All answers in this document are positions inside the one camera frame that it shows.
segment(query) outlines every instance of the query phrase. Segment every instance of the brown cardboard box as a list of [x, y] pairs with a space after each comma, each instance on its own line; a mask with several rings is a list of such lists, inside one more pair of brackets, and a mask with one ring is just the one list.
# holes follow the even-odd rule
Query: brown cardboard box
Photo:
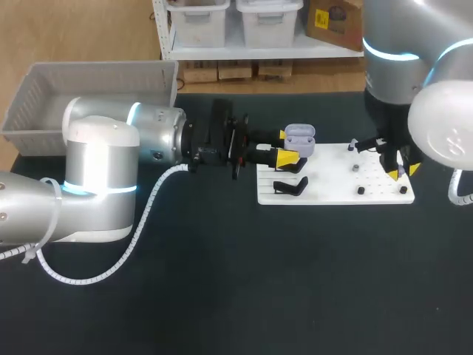
[[251, 61], [219, 61], [219, 80], [250, 79]]
[[351, 50], [363, 50], [363, 0], [310, 0], [307, 35]]
[[185, 61], [183, 77], [186, 83], [211, 83], [217, 81], [217, 62]]
[[293, 74], [291, 59], [268, 59], [259, 61], [258, 78], [266, 81], [286, 81]]

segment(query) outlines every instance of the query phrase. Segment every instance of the wooden floor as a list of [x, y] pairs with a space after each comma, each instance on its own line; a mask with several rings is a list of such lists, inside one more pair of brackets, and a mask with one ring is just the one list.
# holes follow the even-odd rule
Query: wooden floor
[[[37, 61], [133, 61], [160, 58], [151, 0], [0, 1], [0, 112]], [[297, 61], [287, 83], [187, 84], [182, 92], [283, 93], [359, 91], [361, 59]], [[0, 138], [0, 170], [16, 150]]]

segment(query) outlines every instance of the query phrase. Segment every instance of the gray storage basket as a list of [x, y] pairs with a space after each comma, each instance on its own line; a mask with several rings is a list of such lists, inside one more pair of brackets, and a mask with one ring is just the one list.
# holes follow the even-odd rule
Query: gray storage basket
[[61, 125], [67, 104], [93, 95], [172, 107], [176, 61], [37, 63], [7, 110], [0, 135], [23, 156], [65, 155]]

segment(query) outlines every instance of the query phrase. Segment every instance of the black bracket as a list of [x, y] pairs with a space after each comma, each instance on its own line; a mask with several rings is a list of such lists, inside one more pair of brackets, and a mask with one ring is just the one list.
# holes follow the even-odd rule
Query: black bracket
[[291, 172], [293, 174], [298, 174], [301, 172], [302, 168], [307, 163], [307, 158], [300, 158], [296, 164], [288, 164], [280, 166], [278, 169], [283, 172]]
[[288, 183], [282, 183], [281, 181], [274, 181], [273, 188], [276, 193], [282, 193], [291, 196], [300, 196], [309, 184], [309, 178], [304, 176], [297, 186], [289, 185]]

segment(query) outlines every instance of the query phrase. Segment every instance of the dark table surface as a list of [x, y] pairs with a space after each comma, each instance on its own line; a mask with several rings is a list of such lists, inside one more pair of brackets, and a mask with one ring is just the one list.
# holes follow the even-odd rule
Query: dark table surface
[[[176, 106], [198, 119], [216, 97], [179, 95]], [[318, 143], [375, 133], [361, 93], [226, 97], [252, 128], [311, 123]], [[19, 158], [14, 172], [62, 181], [64, 159]], [[137, 219], [162, 172], [140, 167]], [[102, 283], [64, 285], [36, 260], [2, 262], [0, 352], [471, 354], [473, 209], [449, 204], [451, 173], [428, 160], [409, 206], [260, 206], [254, 167], [238, 182], [230, 169], [180, 173]], [[68, 277], [91, 277], [128, 242], [44, 254]]]

